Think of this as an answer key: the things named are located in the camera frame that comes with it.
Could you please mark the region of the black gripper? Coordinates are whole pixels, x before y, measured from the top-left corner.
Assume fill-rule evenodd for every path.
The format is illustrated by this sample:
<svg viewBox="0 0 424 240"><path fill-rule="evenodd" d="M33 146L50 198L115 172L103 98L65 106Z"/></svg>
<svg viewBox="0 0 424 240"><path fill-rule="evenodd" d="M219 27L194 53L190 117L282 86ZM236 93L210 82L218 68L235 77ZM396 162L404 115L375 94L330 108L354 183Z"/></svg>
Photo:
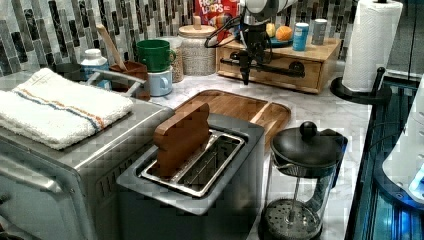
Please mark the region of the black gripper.
<svg viewBox="0 0 424 240"><path fill-rule="evenodd" d="M267 46L266 25L249 25L243 23L241 25L240 36L244 42L246 50L255 55L255 61L259 64L267 64L270 62L270 53L265 51ZM249 83L249 55L245 50L239 52L239 64L242 80L245 85Z"/></svg>

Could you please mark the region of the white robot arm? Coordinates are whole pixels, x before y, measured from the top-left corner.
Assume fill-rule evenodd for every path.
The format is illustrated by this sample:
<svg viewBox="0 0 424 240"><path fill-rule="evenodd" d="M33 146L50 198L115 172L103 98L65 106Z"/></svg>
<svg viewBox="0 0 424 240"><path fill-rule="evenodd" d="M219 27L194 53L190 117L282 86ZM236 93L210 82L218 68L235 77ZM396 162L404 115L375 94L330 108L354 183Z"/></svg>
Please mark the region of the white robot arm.
<svg viewBox="0 0 424 240"><path fill-rule="evenodd" d="M240 39L244 48L239 52L243 83L249 83L252 62L264 65L271 62L271 40L266 25L272 17L293 5L297 0L240 0Z"/></svg>

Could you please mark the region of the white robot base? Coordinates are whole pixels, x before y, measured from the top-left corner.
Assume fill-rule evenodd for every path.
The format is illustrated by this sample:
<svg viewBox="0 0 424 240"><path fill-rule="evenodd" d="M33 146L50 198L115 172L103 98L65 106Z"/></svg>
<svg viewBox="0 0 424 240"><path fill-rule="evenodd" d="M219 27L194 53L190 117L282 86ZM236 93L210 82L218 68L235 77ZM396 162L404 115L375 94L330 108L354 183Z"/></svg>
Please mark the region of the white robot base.
<svg viewBox="0 0 424 240"><path fill-rule="evenodd" d="M405 127L390 154L374 168L374 179L383 193L422 212L424 162L424 89L420 80Z"/></svg>

